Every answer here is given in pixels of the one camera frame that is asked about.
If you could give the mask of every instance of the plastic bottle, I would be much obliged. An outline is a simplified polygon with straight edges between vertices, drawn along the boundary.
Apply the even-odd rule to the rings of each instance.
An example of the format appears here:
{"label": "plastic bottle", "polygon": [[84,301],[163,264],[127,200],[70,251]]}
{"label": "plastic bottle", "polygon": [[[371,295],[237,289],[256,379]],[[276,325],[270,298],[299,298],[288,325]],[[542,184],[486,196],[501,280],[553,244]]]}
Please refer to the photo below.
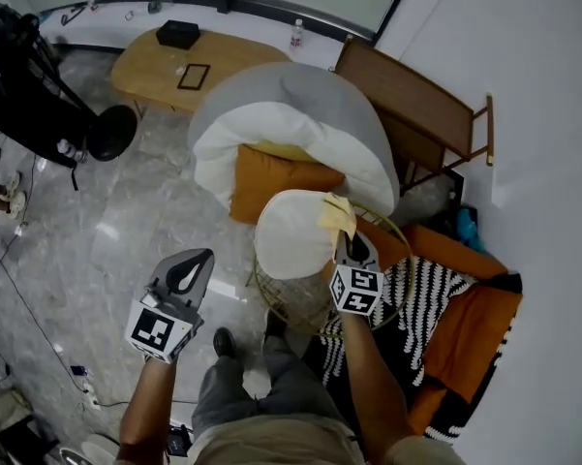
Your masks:
{"label": "plastic bottle", "polygon": [[74,159],[76,162],[82,162],[84,160],[84,152],[75,148],[66,139],[62,139],[56,145],[58,153],[62,153],[65,157]]}
{"label": "plastic bottle", "polygon": [[301,47],[301,39],[303,38],[303,21],[298,19],[294,22],[291,35],[291,49],[298,49]]}
{"label": "plastic bottle", "polygon": [[93,12],[95,12],[95,11],[97,11],[97,9],[99,9],[99,4],[95,0],[86,0],[86,5]]}

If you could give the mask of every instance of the foot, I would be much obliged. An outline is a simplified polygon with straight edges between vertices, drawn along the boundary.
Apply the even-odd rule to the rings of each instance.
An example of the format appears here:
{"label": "foot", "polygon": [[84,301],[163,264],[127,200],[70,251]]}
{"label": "foot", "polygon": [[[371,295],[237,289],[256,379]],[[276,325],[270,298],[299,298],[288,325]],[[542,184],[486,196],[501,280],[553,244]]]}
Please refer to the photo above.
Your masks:
{"label": "foot", "polygon": [[19,184],[21,184],[21,172],[16,172],[7,184],[5,184],[6,193],[0,195],[0,199],[5,202],[10,202],[17,195],[17,190],[19,189]]}
{"label": "foot", "polygon": [[7,215],[12,219],[16,219],[21,215],[25,207],[26,207],[26,194],[23,191],[20,191],[9,202],[9,209],[7,210]]}
{"label": "foot", "polygon": [[213,336],[213,348],[218,357],[236,358],[236,346],[232,333],[225,327],[220,327]]}
{"label": "foot", "polygon": [[264,328],[264,339],[269,336],[284,338],[284,332],[287,330],[287,323],[280,319],[273,310],[267,310],[265,317],[266,327]]}

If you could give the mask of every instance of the round cushion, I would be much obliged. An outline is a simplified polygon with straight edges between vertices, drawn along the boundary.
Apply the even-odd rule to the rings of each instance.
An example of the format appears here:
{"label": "round cushion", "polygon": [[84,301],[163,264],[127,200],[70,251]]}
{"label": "round cushion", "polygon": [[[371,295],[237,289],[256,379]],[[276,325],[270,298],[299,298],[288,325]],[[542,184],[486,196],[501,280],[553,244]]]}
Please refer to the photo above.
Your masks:
{"label": "round cushion", "polygon": [[260,267],[273,279],[319,273],[331,259],[329,230],[318,226],[325,193],[288,190],[273,197],[256,226]]}
{"label": "round cushion", "polygon": [[234,192],[240,144],[292,145],[345,175],[342,197],[389,215],[398,177],[383,125],[346,79],[304,64],[253,67],[213,88],[194,114],[188,146],[195,181],[224,206]]}

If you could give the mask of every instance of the white sneaker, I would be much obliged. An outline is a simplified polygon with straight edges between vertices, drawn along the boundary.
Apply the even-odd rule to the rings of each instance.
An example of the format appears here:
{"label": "white sneaker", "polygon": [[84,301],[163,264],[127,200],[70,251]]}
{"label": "white sneaker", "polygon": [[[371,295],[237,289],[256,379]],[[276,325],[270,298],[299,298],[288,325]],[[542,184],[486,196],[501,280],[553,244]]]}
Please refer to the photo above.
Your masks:
{"label": "white sneaker", "polygon": [[4,202],[10,202],[15,195],[17,194],[17,189],[19,189],[19,184],[21,184],[21,172],[16,172],[7,184],[5,184],[5,188],[7,188],[6,195],[0,195],[0,200]]}
{"label": "white sneaker", "polygon": [[7,215],[12,219],[16,219],[21,215],[23,209],[26,207],[26,194],[23,191],[17,193],[9,203]]}

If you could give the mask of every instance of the orange cushion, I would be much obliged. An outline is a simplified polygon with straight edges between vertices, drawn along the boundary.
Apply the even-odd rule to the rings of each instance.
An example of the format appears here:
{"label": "orange cushion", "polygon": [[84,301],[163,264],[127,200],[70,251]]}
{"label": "orange cushion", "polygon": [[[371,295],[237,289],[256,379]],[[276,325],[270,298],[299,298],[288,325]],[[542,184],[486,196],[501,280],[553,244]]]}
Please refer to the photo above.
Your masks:
{"label": "orange cushion", "polygon": [[414,403],[409,409],[409,424],[415,434],[418,436],[424,434],[424,431],[439,410],[446,393],[447,388],[438,386],[428,378],[424,378],[415,396]]}
{"label": "orange cushion", "polygon": [[269,200],[286,190],[331,191],[345,176],[323,164],[292,162],[240,145],[230,217],[256,224]]}
{"label": "orange cushion", "polygon": [[522,297],[475,285],[451,298],[424,352],[426,375],[471,403]]}
{"label": "orange cushion", "polygon": [[381,270],[388,270],[409,256],[409,250],[405,243],[385,229],[375,226],[361,217],[357,218],[357,230],[362,232],[377,248]]}
{"label": "orange cushion", "polygon": [[497,260],[482,255],[443,234],[419,225],[406,226],[402,231],[414,255],[418,257],[463,274],[473,275],[480,281],[507,273],[507,268]]}

